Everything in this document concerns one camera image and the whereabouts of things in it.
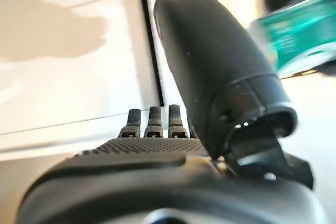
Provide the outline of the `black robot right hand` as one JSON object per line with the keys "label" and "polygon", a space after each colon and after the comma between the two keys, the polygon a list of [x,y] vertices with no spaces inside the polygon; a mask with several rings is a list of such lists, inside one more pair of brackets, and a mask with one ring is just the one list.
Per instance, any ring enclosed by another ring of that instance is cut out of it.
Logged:
{"label": "black robot right hand", "polygon": [[154,18],[186,107],[168,136],[152,107],[117,138],[55,165],[16,223],[329,223],[309,163],[283,151],[295,109],[267,58],[217,0],[156,0]]}

